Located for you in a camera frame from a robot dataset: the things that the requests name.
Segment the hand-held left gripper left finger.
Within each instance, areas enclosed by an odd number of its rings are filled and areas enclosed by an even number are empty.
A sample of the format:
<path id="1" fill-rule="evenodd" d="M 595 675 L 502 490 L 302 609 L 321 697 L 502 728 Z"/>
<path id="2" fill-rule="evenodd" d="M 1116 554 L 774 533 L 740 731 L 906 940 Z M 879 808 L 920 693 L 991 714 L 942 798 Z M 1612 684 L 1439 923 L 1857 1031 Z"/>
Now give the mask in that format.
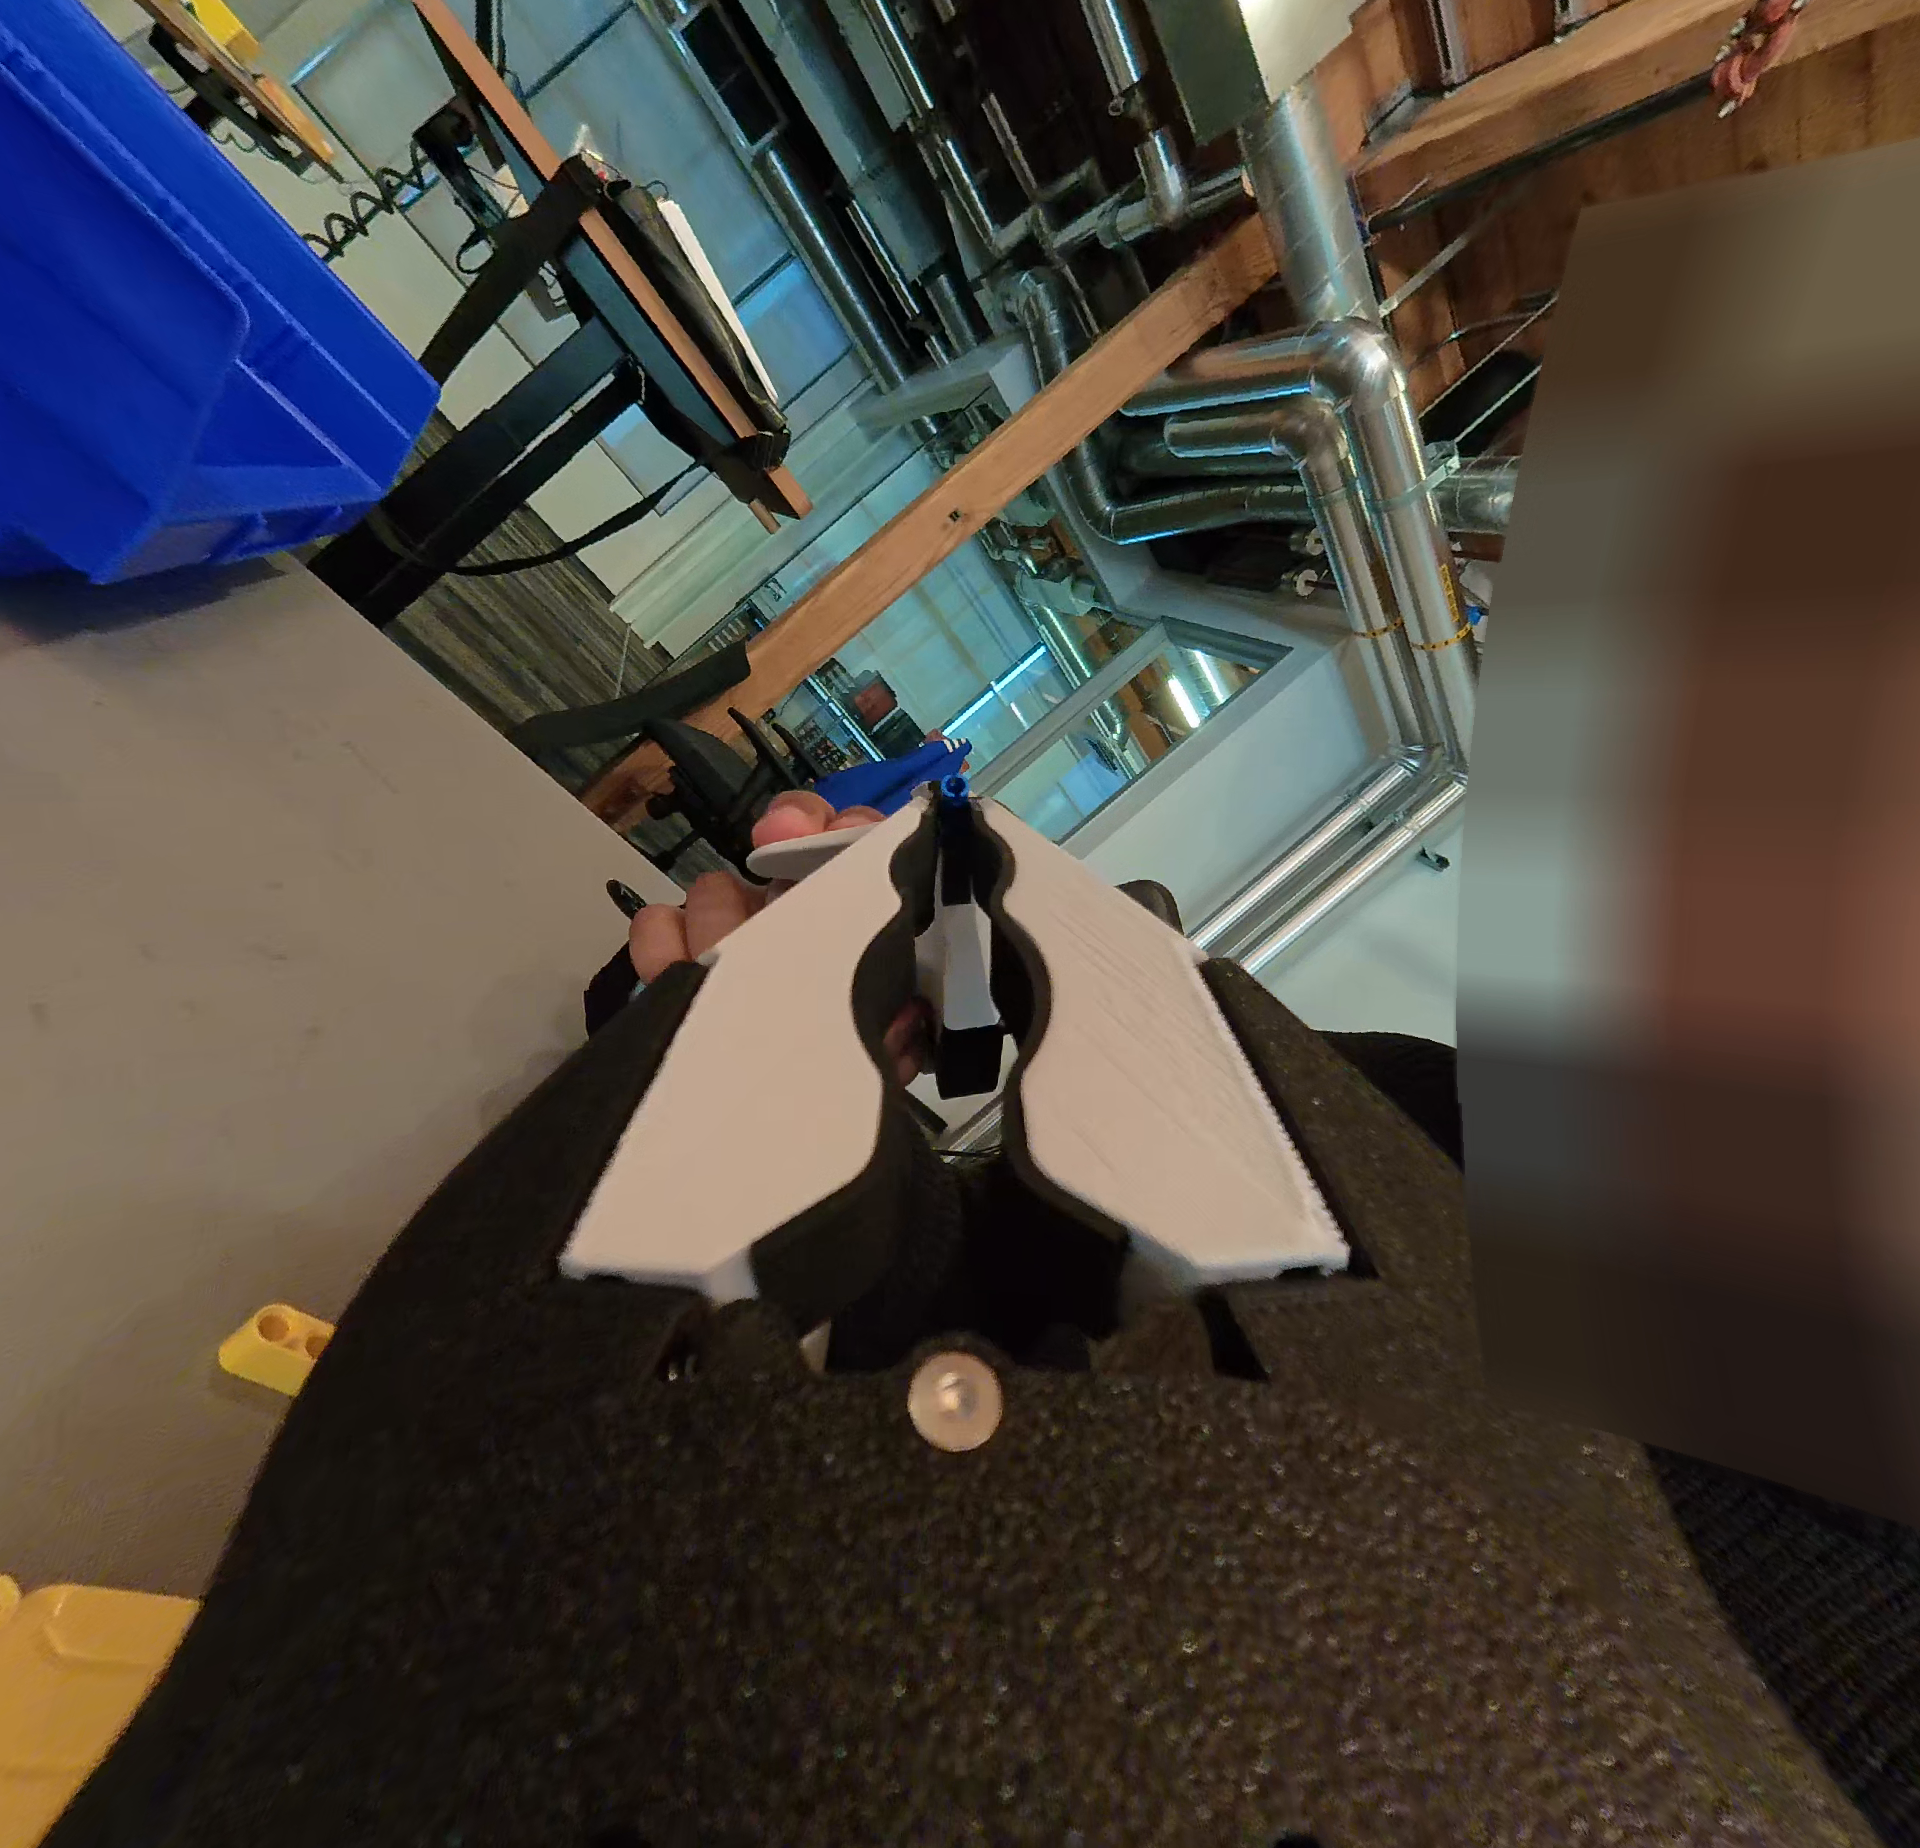
<path id="1" fill-rule="evenodd" d="M 905 1246 L 923 1147 L 893 1039 L 923 1017 L 939 810 L 851 830 L 713 948 L 558 1269 L 713 1304 L 856 1304 Z"/>

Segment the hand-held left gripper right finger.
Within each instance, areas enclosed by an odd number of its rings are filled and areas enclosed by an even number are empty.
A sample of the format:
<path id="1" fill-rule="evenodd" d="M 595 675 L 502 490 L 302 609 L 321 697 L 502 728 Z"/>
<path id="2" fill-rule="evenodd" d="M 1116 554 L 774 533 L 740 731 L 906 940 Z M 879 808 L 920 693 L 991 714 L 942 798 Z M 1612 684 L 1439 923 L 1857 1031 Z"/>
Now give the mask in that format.
<path id="1" fill-rule="evenodd" d="M 1008 808 L 957 829 L 996 931 L 1002 1151 L 1166 1288 L 1341 1272 L 1341 1234 L 1179 923 Z"/>

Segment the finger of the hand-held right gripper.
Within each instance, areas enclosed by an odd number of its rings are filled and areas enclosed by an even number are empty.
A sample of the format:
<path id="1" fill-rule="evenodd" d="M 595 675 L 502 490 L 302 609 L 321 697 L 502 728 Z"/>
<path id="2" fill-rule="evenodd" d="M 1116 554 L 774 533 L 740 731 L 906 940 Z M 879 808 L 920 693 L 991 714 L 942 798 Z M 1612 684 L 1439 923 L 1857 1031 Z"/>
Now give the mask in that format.
<path id="1" fill-rule="evenodd" d="M 830 868 L 838 855 L 856 847 L 862 836 L 874 834 L 880 826 L 884 822 L 858 822 L 847 829 L 809 830 L 762 844 L 750 849 L 746 874 L 763 883 L 772 892 L 792 890 Z"/>
<path id="2" fill-rule="evenodd" d="M 975 899 L 939 899 L 931 924 L 933 1082 L 942 1098 L 991 1095 L 1003 1018 L 996 1000 L 996 931 Z"/>

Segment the person's right hand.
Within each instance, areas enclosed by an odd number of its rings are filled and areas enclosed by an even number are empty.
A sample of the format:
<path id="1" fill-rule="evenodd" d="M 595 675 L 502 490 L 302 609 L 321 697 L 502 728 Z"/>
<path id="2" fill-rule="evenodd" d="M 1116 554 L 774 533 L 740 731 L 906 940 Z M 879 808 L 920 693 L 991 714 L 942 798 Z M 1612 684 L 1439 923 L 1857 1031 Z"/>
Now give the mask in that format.
<path id="1" fill-rule="evenodd" d="M 781 793 L 754 826 L 754 847 L 799 840 L 809 834 L 874 829 L 884 814 L 874 806 L 833 808 L 809 790 Z M 685 890 L 682 906 L 640 906 L 628 934 L 628 959 L 638 984 L 655 984 L 674 965 L 698 960 L 739 924 L 750 923 L 791 883 L 759 886 L 731 870 L 713 870 Z"/>

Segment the blue plastic container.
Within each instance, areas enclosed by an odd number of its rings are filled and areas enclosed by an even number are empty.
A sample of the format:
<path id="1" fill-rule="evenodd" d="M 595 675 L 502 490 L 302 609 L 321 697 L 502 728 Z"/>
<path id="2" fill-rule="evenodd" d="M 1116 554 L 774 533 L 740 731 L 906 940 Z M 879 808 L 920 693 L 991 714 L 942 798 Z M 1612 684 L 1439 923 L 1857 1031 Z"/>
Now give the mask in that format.
<path id="1" fill-rule="evenodd" d="M 933 785 L 942 790 L 951 775 L 964 775 L 973 743 L 964 738 L 925 738 L 905 757 L 862 761 L 813 782 L 835 810 L 858 806 L 879 808 L 879 814 L 899 810 L 914 793 Z"/>

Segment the black office chair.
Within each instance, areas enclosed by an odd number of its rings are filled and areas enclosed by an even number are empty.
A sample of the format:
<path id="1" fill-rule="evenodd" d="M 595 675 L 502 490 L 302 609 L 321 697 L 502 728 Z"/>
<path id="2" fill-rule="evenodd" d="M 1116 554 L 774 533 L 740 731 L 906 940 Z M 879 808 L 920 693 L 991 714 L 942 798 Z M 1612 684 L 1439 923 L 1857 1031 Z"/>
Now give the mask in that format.
<path id="1" fill-rule="evenodd" d="M 691 714 L 718 701 L 748 673 L 748 644 L 735 639 L 635 690 L 640 740 L 649 740 L 670 762 L 670 785 L 648 802 L 648 819 L 685 826 L 655 855 L 665 874 L 698 844 L 740 868 L 750 855 L 754 826 L 774 794 L 813 790 L 830 775 L 830 767 L 774 714 L 750 721 L 731 709 L 746 748 L 691 728 Z"/>

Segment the wooden ceiling beam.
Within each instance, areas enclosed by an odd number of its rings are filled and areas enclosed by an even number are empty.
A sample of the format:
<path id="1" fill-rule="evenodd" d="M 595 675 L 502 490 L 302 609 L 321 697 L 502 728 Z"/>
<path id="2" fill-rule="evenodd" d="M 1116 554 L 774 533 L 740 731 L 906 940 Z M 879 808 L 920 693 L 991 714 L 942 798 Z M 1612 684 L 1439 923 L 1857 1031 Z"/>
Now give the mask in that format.
<path id="1" fill-rule="evenodd" d="M 1249 215 L 1211 240 L 874 538 L 813 583 L 799 605 L 783 609 L 748 647 L 748 675 L 696 709 L 691 728 L 739 738 L 735 709 L 748 718 L 777 709 L 1277 271 L 1280 254 L 1262 215 Z"/>

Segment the small yellow brick beam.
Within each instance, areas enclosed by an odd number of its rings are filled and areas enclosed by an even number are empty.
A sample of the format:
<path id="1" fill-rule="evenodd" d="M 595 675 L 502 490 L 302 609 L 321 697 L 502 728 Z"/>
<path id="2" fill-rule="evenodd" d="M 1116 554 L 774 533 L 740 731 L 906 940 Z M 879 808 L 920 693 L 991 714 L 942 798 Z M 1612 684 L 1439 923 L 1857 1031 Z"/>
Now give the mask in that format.
<path id="1" fill-rule="evenodd" d="M 297 1396 L 336 1326 L 293 1304 L 264 1304 L 219 1345 L 219 1368 L 278 1396 Z"/>

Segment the black bag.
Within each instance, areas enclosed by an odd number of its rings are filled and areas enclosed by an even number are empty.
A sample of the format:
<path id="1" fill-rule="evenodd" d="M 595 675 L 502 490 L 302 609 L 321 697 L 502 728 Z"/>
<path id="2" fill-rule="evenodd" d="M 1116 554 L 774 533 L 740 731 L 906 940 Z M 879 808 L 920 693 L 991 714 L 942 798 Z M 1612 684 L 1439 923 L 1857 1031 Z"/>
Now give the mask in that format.
<path id="1" fill-rule="evenodd" d="M 623 247 L 670 303 L 677 321 L 701 350 L 713 373 L 727 384 L 727 391 L 750 417 L 754 431 L 746 439 L 746 461 L 762 470 L 783 467 L 791 424 L 777 400 L 777 384 L 762 362 L 762 355 L 682 203 L 623 179 L 611 179 L 607 194 L 620 215 L 615 230 Z"/>

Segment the wooden top desk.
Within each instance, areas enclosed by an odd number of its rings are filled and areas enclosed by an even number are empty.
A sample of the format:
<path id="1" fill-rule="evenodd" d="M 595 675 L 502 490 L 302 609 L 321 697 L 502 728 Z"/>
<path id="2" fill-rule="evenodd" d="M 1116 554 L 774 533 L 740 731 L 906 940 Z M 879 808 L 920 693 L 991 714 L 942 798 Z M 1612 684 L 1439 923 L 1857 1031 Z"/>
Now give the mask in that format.
<path id="1" fill-rule="evenodd" d="M 620 174 L 584 153 L 555 153 L 447 0 L 414 0 L 414 9 L 451 84 L 451 99 L 415 132 L 426 160 L 447 186 L 481 199 L 454 136 L 465 127 L 522 194 L 522 206 L 487 230 L 492 255 L 422 346 L 420 368 L 447 384 L 512 303 L 546 276 L 577 324 L 492 408 L 399 478 L 356 528 L 320 549 L 317 578 L 364 621 L 386 627 L 447 574 L 502 578 L 628 533 L 660 505 L 662 490 L 544 554 L 467 565 L 507 516 L 635 408 L 685 450 L 691 475 L 716 475 L 763 528 L 777 516 L 807 516 L 813 500 L 791 464 L 762 470 L 746 461 L 750 417 L 615 230 L 620 215 L 607 182 Z"/>

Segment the large blue storage bin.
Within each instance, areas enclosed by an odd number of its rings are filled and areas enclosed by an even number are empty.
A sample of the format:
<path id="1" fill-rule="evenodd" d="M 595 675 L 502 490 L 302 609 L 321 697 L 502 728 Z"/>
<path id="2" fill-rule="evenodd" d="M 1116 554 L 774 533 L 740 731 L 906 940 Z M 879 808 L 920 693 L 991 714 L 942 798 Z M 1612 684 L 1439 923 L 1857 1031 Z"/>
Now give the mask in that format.
<path id="1" fill-rule="evenodd" d="M 3 578 L 350 528 L 438 384 L 83 0 L 3 0 Z"/>

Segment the large yellow plastic piece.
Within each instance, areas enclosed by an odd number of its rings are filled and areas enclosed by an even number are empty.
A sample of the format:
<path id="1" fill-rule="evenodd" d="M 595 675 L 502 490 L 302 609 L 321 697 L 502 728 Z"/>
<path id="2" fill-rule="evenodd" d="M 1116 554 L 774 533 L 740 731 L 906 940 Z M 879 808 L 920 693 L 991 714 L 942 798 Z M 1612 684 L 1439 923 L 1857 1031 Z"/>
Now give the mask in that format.
<path id="1" fill-rule="evenodd" d="M 39 1843 L 199 1615 L 182 1593 L 3 1575 L 3 1843 Z"/>

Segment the red pipe clamp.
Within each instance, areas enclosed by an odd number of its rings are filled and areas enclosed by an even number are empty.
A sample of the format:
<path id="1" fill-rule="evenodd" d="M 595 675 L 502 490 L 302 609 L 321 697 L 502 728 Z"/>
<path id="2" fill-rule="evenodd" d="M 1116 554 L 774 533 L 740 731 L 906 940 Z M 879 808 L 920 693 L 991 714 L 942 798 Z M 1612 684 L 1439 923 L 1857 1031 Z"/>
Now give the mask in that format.
<path id="1" fill-rule="evenodd" d="M 1716 116 L 1740 113 L 1759 93 L 1761 76 L 1787 55 L 1798 22 L 1814 2 L 1818 0 L 1755 0 L 1741 14 L 1713 61 L 1709 98 Z"/>

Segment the silver ventilation duct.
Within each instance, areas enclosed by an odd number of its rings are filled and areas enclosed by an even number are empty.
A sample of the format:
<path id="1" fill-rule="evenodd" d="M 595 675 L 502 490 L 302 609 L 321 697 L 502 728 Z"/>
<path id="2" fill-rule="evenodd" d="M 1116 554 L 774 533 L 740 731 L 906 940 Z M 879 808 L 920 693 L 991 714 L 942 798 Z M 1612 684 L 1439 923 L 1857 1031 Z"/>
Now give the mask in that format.
<path id="1" fill-rule="evenodd" d="M 1314 73 L 1243 123 L 1237 142 L 1305 324 L 1204 346 L 1125 413 L 1159 417 L 1184 461 L 1297 464 L 1391 728 L 1391 753 L 1195 927 L 1199 948 L 1257 971 L 1428 847 L 1467 802 L 1479 647 Z"/>

